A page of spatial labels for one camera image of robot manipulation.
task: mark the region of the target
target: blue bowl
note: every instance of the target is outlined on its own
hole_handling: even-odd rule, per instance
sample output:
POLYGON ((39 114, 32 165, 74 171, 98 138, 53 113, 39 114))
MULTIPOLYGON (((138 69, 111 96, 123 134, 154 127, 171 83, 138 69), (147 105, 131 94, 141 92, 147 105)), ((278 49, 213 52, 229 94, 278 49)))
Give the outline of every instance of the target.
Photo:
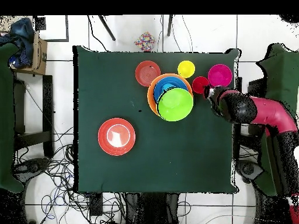
POLYGON ((188 91, 185 83, 181 79, 174 76, 167 76, 157 82, 154 87, 154 99, 156 104, 158 104, 160 95, 163 94, 163 92, 173 88, 181 88, 188 91))

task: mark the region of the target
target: black border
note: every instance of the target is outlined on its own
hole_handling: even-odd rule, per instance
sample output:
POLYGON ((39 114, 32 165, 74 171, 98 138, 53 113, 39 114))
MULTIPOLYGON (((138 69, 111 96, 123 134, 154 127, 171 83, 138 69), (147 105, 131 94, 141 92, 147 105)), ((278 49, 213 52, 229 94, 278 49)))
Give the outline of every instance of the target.
POLYGON ((72 46, 72 53, 73 53, 73 66, 74 66, 74 185, 72 190, 74 192, 78 192, 78 185, 79 185, 79 166, 78 166, 78 51, 77 46, 72 46))

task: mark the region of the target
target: dark green tablecloth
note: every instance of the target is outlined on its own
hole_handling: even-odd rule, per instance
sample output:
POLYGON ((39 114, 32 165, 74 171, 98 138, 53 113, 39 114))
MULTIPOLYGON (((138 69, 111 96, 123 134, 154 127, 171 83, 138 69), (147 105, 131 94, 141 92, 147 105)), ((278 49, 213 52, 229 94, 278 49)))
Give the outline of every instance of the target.
MULTIPOLYGON (((271 44, 265 58, 257 63, 267 78, 266 98, 284 104, 295 120, 299 87, 299 53, 288 51, 280 44, 271 44)), ((258 187, 267 195, 277 195, 265 135, 262 138, 262 167, 266 170, 256 180, 258 187)))
POLYGON ((238 50, 228 54, 77 50, 79 191, 237 191, 231 185, 231 124, 215 116, 202 95, 194 96, 193 110, 185 119, 164 121, 151 111, 147 87, 138 84, 135 69, 151 60, 162 74, 177 73, 178 64, 190 60, 196 67, 188 79, 191 83, 196 76, 207 76, 215 64, 234 71, 238 50), (108 155, 98 144, 99 127, 115 117, 129 121, 136 132, 134 147, 123 156, 108 155))
POLYGON ((11 173, 13 162, 13 137, 15 134, 15 113, 13 111, 13 75, 8 59, 19 49, 14 44, 0 47, 0 188, 13 193, 23 190, 21 182, 11 173))

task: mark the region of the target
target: red bowl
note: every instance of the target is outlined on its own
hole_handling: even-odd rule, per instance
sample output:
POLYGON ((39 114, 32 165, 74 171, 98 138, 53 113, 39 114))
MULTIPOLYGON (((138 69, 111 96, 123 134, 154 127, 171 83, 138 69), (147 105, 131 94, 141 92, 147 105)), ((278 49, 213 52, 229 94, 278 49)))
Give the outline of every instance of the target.
POLYGON ((203 94, 205 86, 208 86, 208 79, 203 76, 198 76, 192 82, 192 89, 195 93, 203 94))

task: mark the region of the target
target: plate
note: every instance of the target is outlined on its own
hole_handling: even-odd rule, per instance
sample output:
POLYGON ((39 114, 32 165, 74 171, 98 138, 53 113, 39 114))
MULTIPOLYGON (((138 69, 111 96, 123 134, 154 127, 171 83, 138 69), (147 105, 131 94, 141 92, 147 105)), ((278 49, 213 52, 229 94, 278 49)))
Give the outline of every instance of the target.
POLYGON ((98 142, 106 153, 120 156, 134 146, 135 130, 127 120, 111 118, 99 128, 98 142))
POLYGON ((136 67, 135 77, 139 84, 148 87, 161 74, 159 66, 152 61, 143 61, 136 67))

